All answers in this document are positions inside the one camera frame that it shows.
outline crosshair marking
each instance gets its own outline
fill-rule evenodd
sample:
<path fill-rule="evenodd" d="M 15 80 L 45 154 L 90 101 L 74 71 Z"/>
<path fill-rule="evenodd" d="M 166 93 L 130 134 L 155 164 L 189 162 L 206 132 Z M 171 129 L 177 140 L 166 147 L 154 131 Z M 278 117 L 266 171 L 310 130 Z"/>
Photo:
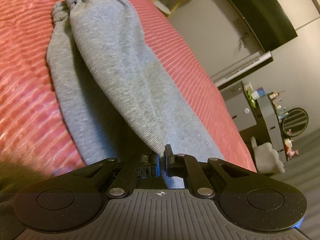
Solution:
<path fill-rule="evenodd" d="M 159 196 L 163 196 L 163 195 L 166 194 L 166 193 L 163 192 L 163 191 L 159 191 L 159 192 L 157 192 L 157 194 L 158 194 Z"/>

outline toiletry bottle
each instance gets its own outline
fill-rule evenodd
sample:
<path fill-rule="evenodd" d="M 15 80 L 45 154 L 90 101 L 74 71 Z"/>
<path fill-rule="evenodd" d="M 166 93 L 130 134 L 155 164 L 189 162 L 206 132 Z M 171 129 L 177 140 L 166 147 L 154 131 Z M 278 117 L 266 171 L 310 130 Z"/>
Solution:
<path fill-rule="evenodd" d="M 288 114 L 289 114 L 288 112 L 285 112 L 285 113 L 279 114 L 279 115 L 278 115 L 279 120 L 284 119 Z"/>
<path fill-rule="evenodd" d="M 269 94 L 269 97 L 271 100 L 275 99 L 276 97 L 278 97 L 281 93 L 285 92 L 285 90 L 281 91 L 281 92 L 278 92 L 278 93 L 271 93 Z"/>
<path fill-rule="evenodd" d="M 287 108 L 286 108 L 286 107 L 281 107 L 279 110 L 277 110 L 277 115 L 279 115 L 279 114 L 281 114 L 281 113 L 285 112 L 286 110 L 287 110 Z"/>
<path fill-rule="evenodd" d="M 251 96 L 254 100 L 257 100 L 258 98 L 261 98 L 263 96 L 265 96 L 266 93 L 265 91 L 263 90 L 263 88 L 258 88 L 257 90 L 253 91 L 251 93 Z"/>
<path fill-rule="evenodd" d="M 279 104 L 280 102 L 282 101 L 282 98 L 279 98 L 279 99 L 275 99 L 273 100 L 273 104 L 276 106 L 277 104 Z"/>

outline round mirror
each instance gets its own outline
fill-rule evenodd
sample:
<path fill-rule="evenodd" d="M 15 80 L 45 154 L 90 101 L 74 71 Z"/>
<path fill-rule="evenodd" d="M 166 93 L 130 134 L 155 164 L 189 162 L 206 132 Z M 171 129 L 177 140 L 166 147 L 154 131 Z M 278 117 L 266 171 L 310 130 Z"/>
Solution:
<path fill-rule="evenodd" d="M 302 108 L 291 109 L 282 121 L 282 130 L 290 137 L 300 135 L 309 122 L 308 114 Z"/>

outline bottle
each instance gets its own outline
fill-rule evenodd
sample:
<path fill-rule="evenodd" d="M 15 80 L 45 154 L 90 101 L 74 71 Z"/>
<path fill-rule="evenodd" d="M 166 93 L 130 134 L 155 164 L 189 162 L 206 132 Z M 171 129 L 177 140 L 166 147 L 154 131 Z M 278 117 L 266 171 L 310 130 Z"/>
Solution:
<path fill-rule="evenodd" d="M 288 114 L 289 114 L 288 112 L 279 114 L 279 115 L 278 115 L 278 119 L 279 119 L 279 120 L 282 120 L 282 119 L 284 119 Z"/>
<path fill-rule="evenodd" d="M 292 150 L 292 142 L 293 142 L 293 140 L 284 139 L 284 145 L 287 146 L 288 150 Z"/>
<path fill-rule="evenodd" d="M 285 92 L 285 90 L 281 91 L 281 92 L 278 92 L 278 93 L 271 93 L 269 94 L 269 97 L 271 100 L 275 99 L 276 97 L 278 97 L 281 93 Z"/>
<path fill-rule="evenodd" d="M 282 101 L 282 98 L 273 100 L 273 104 L 276 106 L 278 103 Z"/>
<path fill-rule="evenodd" d="M 245 83 L 244 85 L 244 89 L 247 90 L 248 94 L 252 94 L 252 92 L 254 91 L 251 83 Z"/>
<path fill-rule="evenodd" d="M 281 107 L 280 109 L 278 109 L 278 110 L 277 110 L 277 115 L 279 115 L 279 114 L 281 114 L 281 113 L 285 112 L 286 110 L 287 110 L 287 108 L 286 108 L 286 107 Z"/>
<path fill-rule="evenodd" d="M 263 96 L 265 96 L 266 93 L 265 91 L 263 90 L 263 88 L 258 88 L 257 90 L 253 91 L 251 93 L 251 96 L 254 100 L 257 100 L 258 98 L 261 98 Z"/>

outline white wall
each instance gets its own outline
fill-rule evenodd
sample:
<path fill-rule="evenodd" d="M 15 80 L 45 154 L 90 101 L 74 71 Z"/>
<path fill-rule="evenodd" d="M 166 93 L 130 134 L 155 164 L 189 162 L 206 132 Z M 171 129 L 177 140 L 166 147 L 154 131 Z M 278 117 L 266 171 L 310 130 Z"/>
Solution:
<path fill-rule="evenodd" d="M 320 128 L 320 19 L 297 31 L 298 37 L 272 52 L 274 61 L 244 78 L 254 88 L 279 92 L 287 109 L 302 107 L 309 124 L 301 136 Z"/>
<path fill-rule="evenodd" d="M 319 16 L 312 0 L 278 0 L 278 2 L 295 29 Z"/>
<path fill-rule="evenodd" d="M 309 125 L 301 135 L 306 136 L 320 128 L 319 12 L 312 0 L 278 1 L 298 37 L 274 50 L 274 61 L 244 80 L 267 92 L 286 90 L 281 96 L 283 105 L 288 109 L 302 107 L 309 114 Z M 170 22 L 212 76 L 239 60 L 246 63 L 254 53 L 243 47 L 238 50 L 241 35 L 233 25 L 237 17 L 227 0 L 191 0 L 177 9 Z"/>
<path fill-rule="evenodd" d="M 260 50 L 255 39 L 251 50 L 239 45 L 241 35 L 233 24 L 239 17 L 228 0 L 191 0 L 180 6 L 169 21 L 212 76 Z"/>

